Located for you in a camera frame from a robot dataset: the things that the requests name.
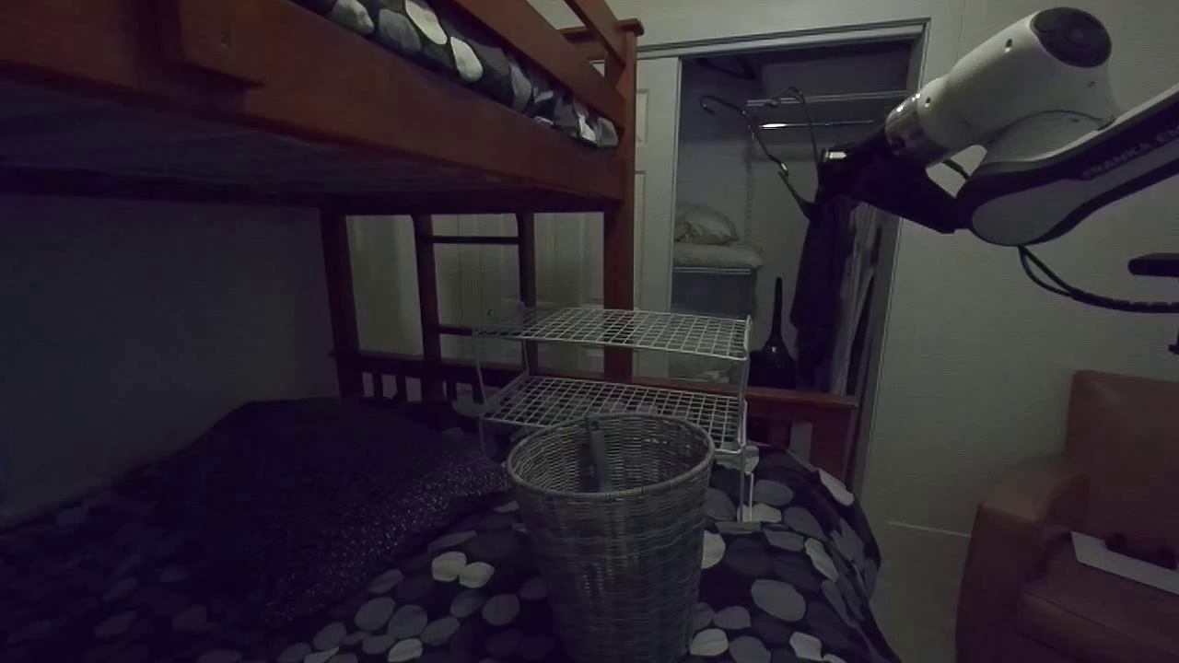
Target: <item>chair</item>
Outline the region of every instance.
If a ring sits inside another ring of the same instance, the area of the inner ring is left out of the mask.
[[[1179,554],[1179,383],[1076,373],[1065,453],[971,524],[956,663],[1179,663],[1179,598],[1076,564],[1068,532]]]

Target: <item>wire shelf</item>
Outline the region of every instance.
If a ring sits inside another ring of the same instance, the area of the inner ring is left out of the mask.
[[[665,308],[599,308],[599,306],[567,306],[554,314],[530,314],[524,341],[554,346],[627,346],[653,355],[692,355],[716,360],[749,356],[749,318],[697,318]]]
[[[744,443],[744,399],[712,391],[662,391],[633,383],[518,375],[501,387],[484,420],[507,426],[555,426],[605,413],[657,413],[705,426],[718,446]]]

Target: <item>black and white comforter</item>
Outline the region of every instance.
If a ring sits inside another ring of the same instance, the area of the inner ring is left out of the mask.
[[[232,413],[189,453],[0,533],[0,658],[567,658],[517,502],[448,485],[480,474],[462,448],[474,443],[356,404]],[[392,474],[380,453],[447,456],[448,478]],[[737,533],[729,485],[716,470],[692,658],[896,658],[869,616],[879,557],[853,497],[767,456],[767,526]]]
[[[609,117],[587,111],[562,87],[545,81],[530,64],[507,55],[480,26],[441,14],[428,0],[297,0],[331,22],[383,43],[394,55],[422,64],[484,96],[530,114],[543,127],[592,146],[614,146],[620,131]]]

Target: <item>wire basket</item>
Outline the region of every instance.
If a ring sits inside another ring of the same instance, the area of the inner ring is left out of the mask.
[[[589,416],[524,440],[507,474],[567,652],[583,663],[681,658],[712,440],[665,416]]]

